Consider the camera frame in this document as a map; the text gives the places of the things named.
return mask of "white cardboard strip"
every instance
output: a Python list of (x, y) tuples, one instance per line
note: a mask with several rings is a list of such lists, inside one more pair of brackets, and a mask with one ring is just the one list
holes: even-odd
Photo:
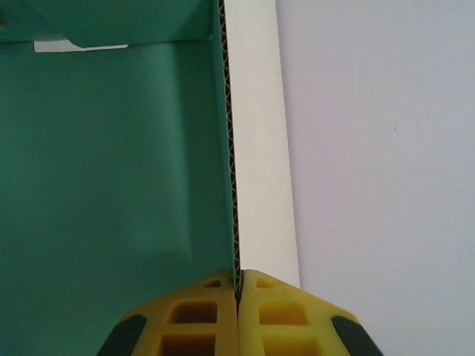
[(33, 43), (33, 49), (37, 53), (49, 53), (49, 52), (86, 52), (89, 50), (116, 50), (120, 48), (127, 48), (127, 44), (119, 46), (107, 46), (107, 47), (89, 47), (81, 48), (69, 42), (67, 39), (59, 41), (36, 41)]
[(300, 286), (275, 0), (225, 0), (240, 261)]

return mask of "corrugated cardboard edge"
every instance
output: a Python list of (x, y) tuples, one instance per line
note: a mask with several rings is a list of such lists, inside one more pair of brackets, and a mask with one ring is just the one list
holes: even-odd
[(221, 53), (223, 55), (224, 89), (226, 98), (226, 122), (228, 128), (229, 175), (231, 177), (232, 191), (232, 248), (234, 255), (234, 284), (235, 291), (239, 292), (242, 288), (242, 278), (240, 270), (239, 249), (238, 190), (236, 188), (235, 149), (231, 105), (231, 79), (229, 75), (228, 39), (226, 31), (226, 12), (224, 9), (224, 0), (219, 0), (218, 6), (220, 17)]
[(275, 0), (221, 2), (238, 262), (299, 286)]

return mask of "white wall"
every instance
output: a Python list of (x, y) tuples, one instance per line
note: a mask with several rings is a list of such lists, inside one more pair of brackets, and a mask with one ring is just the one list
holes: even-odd
[(278, 17), (303, 288), (386, 355), (473, 355), (475, 3)]

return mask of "cardboard box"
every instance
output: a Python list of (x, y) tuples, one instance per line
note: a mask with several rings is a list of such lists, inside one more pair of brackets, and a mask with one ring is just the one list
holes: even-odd
[[(17, 0), (1, 16), (0, 355), (93, 355), (132, 306), (239, 268), (227, 15), (211, 0)], [(32, 46), (64, 38), (128, 47)], [(292, 235), (285, 212), (271, 220)]]

